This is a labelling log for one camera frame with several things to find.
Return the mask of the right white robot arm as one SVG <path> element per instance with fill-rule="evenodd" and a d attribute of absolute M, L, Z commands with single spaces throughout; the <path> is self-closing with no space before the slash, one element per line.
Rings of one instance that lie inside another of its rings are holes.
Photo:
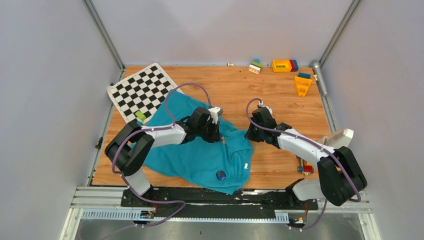
<path fill-rule="evenodd" d="M 360 202 L 367 180 L 352 150 L 346 146 L 334 148 L 312 140 L 285 123 L 278 124 L 266 106 L 251 114 L 245 137 L 253 142 L 265 142 L 288 151 L 312 164 L 317 179 L 299 179 L 292 183 L 285 195 L 286 204 L 298 209 L 306 200 L 327 200 L 334 206 L 347 201 Z"/>

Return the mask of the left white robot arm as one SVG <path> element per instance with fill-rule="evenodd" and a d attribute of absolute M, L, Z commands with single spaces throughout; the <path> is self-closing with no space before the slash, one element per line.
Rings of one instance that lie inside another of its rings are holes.
<path fill-rule="evenodd" d="M 170 125 L 140 126 L 136 120 L 128 122 L 105 147 L 104 153 L 112 162 L 112 169 L 134 189 L 134 200 L 140 206 L 149 206 L 153 201 L 151 184 L 142 166 L 151 149 L 182 145 L 201 138 L 207 143 L 221 140 L 219 133 L 220 107 L 197 107 L 190 116 Z"/>

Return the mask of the teal t-shirt garment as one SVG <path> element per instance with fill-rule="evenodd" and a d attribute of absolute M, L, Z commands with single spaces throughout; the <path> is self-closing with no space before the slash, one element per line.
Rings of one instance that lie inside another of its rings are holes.
<path fill-rule="evenodd" d="M 246 131 L 219 118 L 222 141 L 208 143 L 200 137 L 185 144 L 171 144 L 149 151 L 144 165 L 169 177 L 181 177 L 191 184 L 232 195 L 250 179 L 254 148 L 245 138 Z M 216 172 L 226 172 L 219 181 Z"/>

